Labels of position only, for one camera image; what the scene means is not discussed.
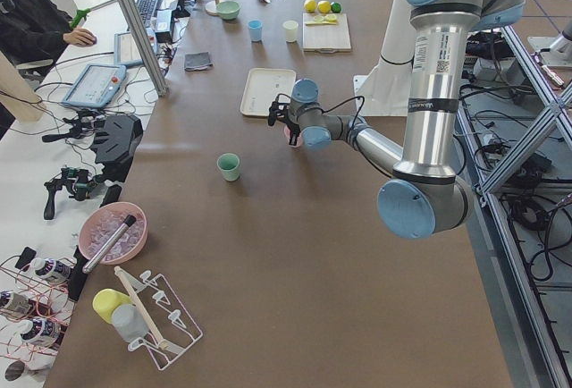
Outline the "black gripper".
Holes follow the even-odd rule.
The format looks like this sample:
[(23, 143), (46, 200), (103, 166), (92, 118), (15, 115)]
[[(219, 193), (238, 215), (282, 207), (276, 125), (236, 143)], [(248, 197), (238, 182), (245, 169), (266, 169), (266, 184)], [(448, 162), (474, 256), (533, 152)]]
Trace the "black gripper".
[(298, 138), (300, 135), (299, 125), (292, 121), (289, 114), (289, 102), (280, 102), (281, 94), (278, 94), (271, 103), (267, 116), (267, 123), (269, 126), (274, 126), (276, 122), (282, 122), (288, 128), (289, 132), (289, 145), (297, 146)]

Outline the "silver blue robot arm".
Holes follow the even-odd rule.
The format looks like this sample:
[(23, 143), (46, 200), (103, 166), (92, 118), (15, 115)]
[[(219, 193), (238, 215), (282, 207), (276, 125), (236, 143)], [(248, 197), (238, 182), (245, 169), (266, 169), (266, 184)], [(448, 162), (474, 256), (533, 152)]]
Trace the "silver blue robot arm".
[(385, 225), (419, 239), (461, 225), (469, 216), (469, 185), (450, 164), (467, 36), (518, 21), (524, 0), (394, 0), (409, 24), (406, 64), (411, 70), (404, 141), (397, 144), (359, 115), (328, 114), (309, 79), (295, 83), (288, 101), (275, 100), (269, 122), (282, 122), (290, 142), (318, 149), (342, 140), (388, 174), (377, 208)]

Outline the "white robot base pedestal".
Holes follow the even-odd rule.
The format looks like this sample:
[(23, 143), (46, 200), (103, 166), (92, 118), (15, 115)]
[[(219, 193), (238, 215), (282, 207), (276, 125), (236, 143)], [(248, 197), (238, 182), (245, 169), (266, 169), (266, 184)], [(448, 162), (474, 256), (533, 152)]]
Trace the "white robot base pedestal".
[(367, 75), (355, 75), (354, 94), (365, 98), (364, 116), (406, 116), (412, 78), (416, 31), (412, 7), (393, 0), (378, 64)]

